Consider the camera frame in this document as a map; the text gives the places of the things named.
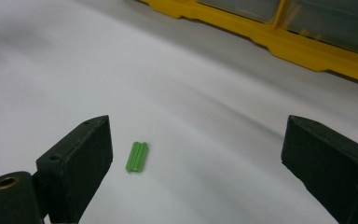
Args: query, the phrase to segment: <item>yellow frame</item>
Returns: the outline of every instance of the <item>yellow frame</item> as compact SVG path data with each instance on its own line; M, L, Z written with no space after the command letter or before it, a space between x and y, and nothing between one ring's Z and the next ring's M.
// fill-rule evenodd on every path
M358 53L341 49L282 28L290 0L281 0L271 23L253 21L235 14L208 7L196 0L140 0L158 12L176 19L206 21L266 46L272 55L313 71L331 70L358 79Z

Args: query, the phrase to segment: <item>clear plastic panel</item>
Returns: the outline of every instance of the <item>clear plastic panel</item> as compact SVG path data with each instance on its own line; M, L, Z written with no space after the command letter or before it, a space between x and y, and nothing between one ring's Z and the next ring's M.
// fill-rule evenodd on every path
M358 52L358 0L292 0L283 27Z
M199 0L198 2L262 22L275 17L280 0Z

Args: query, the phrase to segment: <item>screw hole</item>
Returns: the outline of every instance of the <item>screw hole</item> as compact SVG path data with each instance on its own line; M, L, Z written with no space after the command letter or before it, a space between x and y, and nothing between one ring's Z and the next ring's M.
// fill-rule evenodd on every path
M50 160L51 161L57 161L61 158L61 155L60 154L54 154L52 156L50 156Z
M0 180L0 189L8 189L19 183L20 178L18 176L10 176Z

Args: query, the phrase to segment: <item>white backdrop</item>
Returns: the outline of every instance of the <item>white backdrop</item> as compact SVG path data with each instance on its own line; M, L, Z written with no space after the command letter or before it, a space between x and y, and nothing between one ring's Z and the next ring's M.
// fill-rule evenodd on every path
M0 175L110 116L114 161L80 223L336 223L281 164L291 114L358 142L358 84L132 0L0 0Z

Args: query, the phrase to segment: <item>green plastic piece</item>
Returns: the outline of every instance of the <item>green plastic piece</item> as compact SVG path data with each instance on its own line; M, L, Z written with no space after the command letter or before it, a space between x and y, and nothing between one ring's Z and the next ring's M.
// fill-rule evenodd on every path
M129 172L142 172L149 147L147 143L134 142L126 169Z

